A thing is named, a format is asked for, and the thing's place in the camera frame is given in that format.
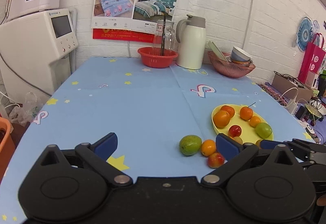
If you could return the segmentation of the light green apple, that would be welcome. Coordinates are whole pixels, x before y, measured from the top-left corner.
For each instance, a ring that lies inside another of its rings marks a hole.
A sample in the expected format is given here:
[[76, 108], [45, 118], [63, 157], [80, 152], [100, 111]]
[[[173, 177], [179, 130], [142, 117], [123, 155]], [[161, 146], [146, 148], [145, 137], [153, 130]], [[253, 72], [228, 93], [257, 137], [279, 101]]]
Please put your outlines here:
[[267, 123], [258, 123], [255, 127], [255, 132], [262, 139], [267, 139], [272, 134], [272, 128]]

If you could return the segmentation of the red tomato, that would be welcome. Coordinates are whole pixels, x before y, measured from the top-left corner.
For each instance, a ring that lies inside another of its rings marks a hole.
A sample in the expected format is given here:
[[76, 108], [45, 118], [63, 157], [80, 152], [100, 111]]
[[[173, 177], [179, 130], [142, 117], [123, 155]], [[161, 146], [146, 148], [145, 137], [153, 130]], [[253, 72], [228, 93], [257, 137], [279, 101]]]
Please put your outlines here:
[[228, 130], [228, 135], [232, 138], [241, 136], [242, 129], [239, 125], [232, 125]]

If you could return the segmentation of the red yellow plum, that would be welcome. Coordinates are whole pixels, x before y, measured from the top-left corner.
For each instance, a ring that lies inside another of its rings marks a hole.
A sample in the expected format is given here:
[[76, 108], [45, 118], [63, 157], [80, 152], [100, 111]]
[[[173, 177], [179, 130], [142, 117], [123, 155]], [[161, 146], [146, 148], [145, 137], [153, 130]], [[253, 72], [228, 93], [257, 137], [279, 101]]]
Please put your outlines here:
[[218, 168], [225, 163], [225, 158], [219, 153], [215, 152], [208, 157], [207, 164], [210, 168]]

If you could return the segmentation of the small orange kumquat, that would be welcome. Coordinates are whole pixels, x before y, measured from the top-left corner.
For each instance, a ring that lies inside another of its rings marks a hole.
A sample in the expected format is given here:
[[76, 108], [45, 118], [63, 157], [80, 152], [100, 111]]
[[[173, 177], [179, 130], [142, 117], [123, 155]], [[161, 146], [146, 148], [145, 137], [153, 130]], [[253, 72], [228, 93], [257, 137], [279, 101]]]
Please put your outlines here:
[[216, 151], [216, 142], [211, 139], [205, 140], [200, 147], [200, 152], [205, 157], [209, 157], [210, 155], [216, 153]]

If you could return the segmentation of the large pear-shaped orange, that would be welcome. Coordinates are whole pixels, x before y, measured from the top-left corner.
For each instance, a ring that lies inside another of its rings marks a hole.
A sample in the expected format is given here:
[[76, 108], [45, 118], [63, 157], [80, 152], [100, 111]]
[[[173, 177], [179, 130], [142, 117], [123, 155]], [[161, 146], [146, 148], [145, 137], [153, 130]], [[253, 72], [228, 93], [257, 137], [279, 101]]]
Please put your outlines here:
[[224, 128], [229, 122], [230, 114], [225, 110], [220, 110], [213, 116], [213, 123], [217, 128]]

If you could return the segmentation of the round mandarin orange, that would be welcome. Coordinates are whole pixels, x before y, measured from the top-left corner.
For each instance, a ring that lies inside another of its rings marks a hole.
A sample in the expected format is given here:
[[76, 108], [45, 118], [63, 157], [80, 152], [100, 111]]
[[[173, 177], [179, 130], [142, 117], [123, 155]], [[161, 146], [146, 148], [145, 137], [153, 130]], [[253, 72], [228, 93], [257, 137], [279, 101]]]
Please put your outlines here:
[[234, 108], [229, 105], [223, 105], [220, 110], [228, 112], [231, 118], [235, 115]]

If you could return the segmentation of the orange with long stem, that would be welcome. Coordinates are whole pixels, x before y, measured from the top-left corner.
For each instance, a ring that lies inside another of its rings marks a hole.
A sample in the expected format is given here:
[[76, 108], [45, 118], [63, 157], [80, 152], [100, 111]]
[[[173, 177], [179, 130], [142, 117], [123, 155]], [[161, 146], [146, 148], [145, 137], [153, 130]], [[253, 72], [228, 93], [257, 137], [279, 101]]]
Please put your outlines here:
[[253, 115], [254, 115], [254, 111], [252, 110], [252, 106], [254, 105], [253, 104], [250, 104], [249, 106], [243, 106], [240, 111], [239, 111], [239, 115], [240, 115], [240, 118], [245, 120], [245, 121], [249, 121]]

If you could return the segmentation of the dark green mango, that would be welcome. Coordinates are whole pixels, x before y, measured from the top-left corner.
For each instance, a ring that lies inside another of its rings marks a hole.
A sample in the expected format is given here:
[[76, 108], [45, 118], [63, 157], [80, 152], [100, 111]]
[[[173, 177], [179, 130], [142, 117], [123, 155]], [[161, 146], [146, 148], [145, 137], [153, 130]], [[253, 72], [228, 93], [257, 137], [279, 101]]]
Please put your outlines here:
[[202, 145], [202, 139], [196, 135], [184, 136], [179, 142], [179, 150], [185, 156], [196, 154]]

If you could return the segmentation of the blue star-print tablecloth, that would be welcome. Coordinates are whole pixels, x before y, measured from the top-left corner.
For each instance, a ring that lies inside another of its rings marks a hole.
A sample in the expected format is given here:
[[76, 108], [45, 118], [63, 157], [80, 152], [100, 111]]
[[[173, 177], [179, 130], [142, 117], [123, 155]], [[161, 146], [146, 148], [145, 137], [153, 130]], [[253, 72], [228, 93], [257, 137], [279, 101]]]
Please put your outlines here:
[[308, 135], [297, 119], [249, 78], [230, 79], [213, 66], [186, 70], [145, 67], [139, 59], [90, 58], [53, 94], [23, 135], [1, 182], [1, 223], [22, 223], [18, 189], [47, 145], [73, 149], [110, 132], [118, 136], [115, 161], [133, 179], [203, 177], [197, 153], [182, 155], [186, 135], [214, 139], [211, 114], [221, 105], [251, 106], [272, 127], [276, 141]]

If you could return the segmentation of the pink glass bowl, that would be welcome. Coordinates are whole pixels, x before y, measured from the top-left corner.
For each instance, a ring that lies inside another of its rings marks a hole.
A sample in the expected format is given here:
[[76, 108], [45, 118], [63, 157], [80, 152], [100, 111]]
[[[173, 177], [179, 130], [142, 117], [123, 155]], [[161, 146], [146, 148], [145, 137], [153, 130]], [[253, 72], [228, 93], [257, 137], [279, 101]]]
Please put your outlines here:
[[239, 64], [235, 64], [233, 62], [226, 62], [219, 59], [213, 51], [208, 51], [208, 57], [210, 59], [211, 64], [213, 65], [216, 72], [221, 75], [224, 75], [228, 78], [238, 79], [242, 78], [250, 72], [252, 72], [256, 66], [251, 63], [249, 66], [243, 66]]

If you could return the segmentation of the red plastic basket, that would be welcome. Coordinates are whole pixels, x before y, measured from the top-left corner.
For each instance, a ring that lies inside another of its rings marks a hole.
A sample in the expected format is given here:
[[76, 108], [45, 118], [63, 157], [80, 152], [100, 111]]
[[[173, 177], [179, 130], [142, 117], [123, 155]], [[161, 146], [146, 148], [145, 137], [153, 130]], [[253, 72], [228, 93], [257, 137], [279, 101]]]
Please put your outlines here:
[[141, 62], [150, 68], [164, 69], [169, 67], [172, 62], [178, 57], [178, 53], [174, 50], [164, 50], [164, 55], [161, 55], [160, 48], [142, 47], [138, 49], [141, 57]]

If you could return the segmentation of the white machine with screen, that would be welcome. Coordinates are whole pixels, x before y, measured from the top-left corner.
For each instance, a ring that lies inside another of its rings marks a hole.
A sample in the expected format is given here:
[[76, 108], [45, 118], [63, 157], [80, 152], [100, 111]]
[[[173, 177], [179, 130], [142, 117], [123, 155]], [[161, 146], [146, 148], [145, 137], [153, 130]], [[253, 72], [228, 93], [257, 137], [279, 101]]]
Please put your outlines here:
[[12, 102], [32, 92], [45, 103], [71, 75], [78, 47], [68, 9], [32, 13], [1, 25], [1, 75]]

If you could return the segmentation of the clear glass bottle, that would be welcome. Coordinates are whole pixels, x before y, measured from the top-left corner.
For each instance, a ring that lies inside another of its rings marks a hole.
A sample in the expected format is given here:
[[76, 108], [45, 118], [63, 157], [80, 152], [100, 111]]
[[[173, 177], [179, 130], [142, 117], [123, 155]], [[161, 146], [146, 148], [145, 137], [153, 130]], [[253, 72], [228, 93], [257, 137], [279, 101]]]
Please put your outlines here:
[[164, 15], [162, 20], [157, 21], [156, 32], [152, 44], [154, 55], [169, 56], [172, 54], [175, 39], [174, 23]]

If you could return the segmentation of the white thermos jug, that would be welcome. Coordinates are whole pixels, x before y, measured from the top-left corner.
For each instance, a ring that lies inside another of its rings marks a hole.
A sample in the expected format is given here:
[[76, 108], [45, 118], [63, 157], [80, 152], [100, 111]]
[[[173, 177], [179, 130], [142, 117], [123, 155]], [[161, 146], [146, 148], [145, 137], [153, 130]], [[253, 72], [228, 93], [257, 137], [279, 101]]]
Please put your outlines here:
[[202, 66], [206, 46], [206, 19], [187, 15], [176, 27], [178, 57], [176, 64], [189, 70], [198, 70]]

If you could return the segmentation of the blue round fan decoration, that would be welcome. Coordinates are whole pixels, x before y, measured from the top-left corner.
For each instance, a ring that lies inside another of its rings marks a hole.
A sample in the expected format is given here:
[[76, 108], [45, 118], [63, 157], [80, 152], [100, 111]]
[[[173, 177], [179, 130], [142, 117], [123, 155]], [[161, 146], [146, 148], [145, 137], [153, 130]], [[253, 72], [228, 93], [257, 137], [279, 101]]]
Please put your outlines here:
[[296, 44], [298, 49], [305, 52], [307, 49], [307, 44], [312, 40], [312, 21], [308, 17], [304, 17], [300, 22], [296, 34]]

